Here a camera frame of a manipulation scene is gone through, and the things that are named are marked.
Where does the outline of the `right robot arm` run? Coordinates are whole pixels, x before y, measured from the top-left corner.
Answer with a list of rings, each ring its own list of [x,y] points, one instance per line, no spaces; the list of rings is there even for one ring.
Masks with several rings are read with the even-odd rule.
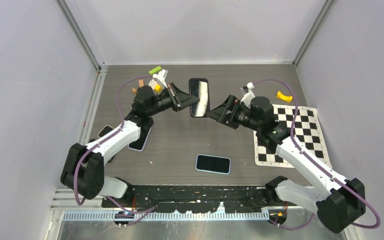
[[[313,186],[308,188],[278,176],[265,185],[265,198],[271,205],[284,201],[303,207],[333,233],[340,233],[365,214],[364,184],[357,178],[348,180],[306,149],[286,124],[278,122],[268,98],[254,97],[246,106],[230,95],[205,115],[233,129],[243,126],[255,131],[267,150],[286,160]]]

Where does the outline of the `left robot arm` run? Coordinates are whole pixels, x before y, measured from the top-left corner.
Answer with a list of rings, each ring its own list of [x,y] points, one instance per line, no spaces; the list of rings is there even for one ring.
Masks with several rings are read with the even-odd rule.
[[[149,86],[140,87],[131,111],[119,126],[86,145],[75,143],[69,148],[60,182],[74,190],[79,205],[83,204],[79,196],[88,200],[103,196],[113,198],[121,207],[128,207],[134,199],[129,183],[119,177],[105,176],[105,165],[126,146],[147,140],[154,115],[168,109],[178,112],[199,100],[174,83],[169,83],[159,94]]]

